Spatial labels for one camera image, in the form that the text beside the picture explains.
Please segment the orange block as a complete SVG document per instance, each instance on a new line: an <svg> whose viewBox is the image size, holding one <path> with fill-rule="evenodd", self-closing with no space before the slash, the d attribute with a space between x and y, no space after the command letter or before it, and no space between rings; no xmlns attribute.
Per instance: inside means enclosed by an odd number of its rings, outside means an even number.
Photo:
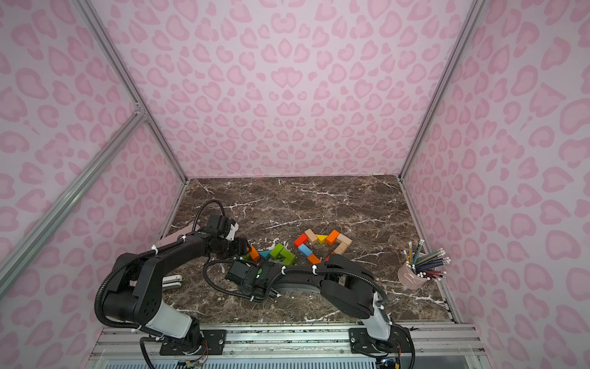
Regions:
<svg viewBox="0 0 590 369"><path fill-rule="evenodd" d="M307 261L310 262L310 264L319 264L321 263L321 260L314 254L311 254L307 257Z"/></svg>
<svg viewBox="0 0 590 369"><path fill-rule="evenodd" d="M253 261L259 261L261 259L260 253L254 246L250 247L249 256Z"/></svg>
<svg viewBox="0 0 590 369"><path fill-rule="evenodd" d="M325 242L328 245L332 246L338 240L339 236L340 236L340 233L336 230L333 230L332 232L330 232L329 235L327 235Z"/></svg>

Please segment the green block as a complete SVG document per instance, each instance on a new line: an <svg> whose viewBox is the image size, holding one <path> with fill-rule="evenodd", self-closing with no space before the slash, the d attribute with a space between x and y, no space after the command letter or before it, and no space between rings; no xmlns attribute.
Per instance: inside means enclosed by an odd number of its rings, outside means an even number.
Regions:
<svg viewBox="0 0 590 369"><path fill-rule="evenodd" d="M279 253L279 258L281 260L281 262L284 265L292 265L295 263L295 261L297 260L297 257L295 254L293 254L292 252L290 252L287 249L283 249L280 253Z"/></svg>
<svg viewBox="0 0 590 369"><path fill-rule="evenodd" d="M281 252L284 250L284 246L282 244L277 244L269 253L269 258L273 260L280 260L281 259Z"/></svg>

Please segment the light blue block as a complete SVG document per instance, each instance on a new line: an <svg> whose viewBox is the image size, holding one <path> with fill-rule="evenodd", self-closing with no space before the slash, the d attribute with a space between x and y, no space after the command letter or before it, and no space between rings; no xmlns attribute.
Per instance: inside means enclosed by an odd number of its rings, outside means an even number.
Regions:
<svg viewBox="0 0 590 369"><path fill-rule="evenodd" d="M298 251L305 256L305 258L310 258L311 255L313 255L312 250L310 250L305 244L301 244L298 247Z"/></svg>

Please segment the natural wood block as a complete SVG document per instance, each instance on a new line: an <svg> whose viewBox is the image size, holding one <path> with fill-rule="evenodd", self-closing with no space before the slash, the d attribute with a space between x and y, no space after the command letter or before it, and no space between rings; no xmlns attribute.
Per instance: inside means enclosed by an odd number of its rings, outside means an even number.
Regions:
<svg viewBox="0 0 590 369"><path fill-rule="evenodd" d="M333 251L334 254L343 255L350 246L347 243L340 243Z"/></svg>
<svg viewBox="0 0 590 369"><path fill-rule="evenodd" d="M311 229L307 229L304 234L307 236L307 244L318 243L318 237Z"/></svg>
<svg viewBox="0 0 590 369"><path fill-rule="evenodd" d="M352 240L343 234L339 234L336 238L340 244L352 245Z"/></svg>

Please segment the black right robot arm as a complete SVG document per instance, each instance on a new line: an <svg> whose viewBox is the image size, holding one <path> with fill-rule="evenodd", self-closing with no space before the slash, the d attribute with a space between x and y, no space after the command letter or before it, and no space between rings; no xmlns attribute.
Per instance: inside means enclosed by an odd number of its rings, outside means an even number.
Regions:
<svg viewBox="0 0 590 369"><path fill-rule="evenodd" d="M286 292L318 293L338 311L361 322L349 330L350 350L376 360L379 368L414 368L410 329L385 312L387 292L371 272L342 255L311 266L234 257L203 265L204 280L217 292L264 304Z"/></svg>

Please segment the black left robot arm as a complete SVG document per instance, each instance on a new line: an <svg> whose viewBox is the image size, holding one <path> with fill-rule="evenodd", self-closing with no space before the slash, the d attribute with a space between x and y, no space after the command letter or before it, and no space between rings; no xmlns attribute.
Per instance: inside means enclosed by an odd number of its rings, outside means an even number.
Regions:
<svg viewBox="0 0 590 369"><path fill-rule="evenodd" d="M211 215L206 226L198 229L198 222L194 221L187 234L170 244L118 257L95 296L95 316L102 324L198 343L198 320L164 303L164 277L196 258L214 255L225 259L251 251L248 241L236 236L239 224L227 216L221 201L206 201L198 215L210 204L216 204L220 212Z"/></svg>

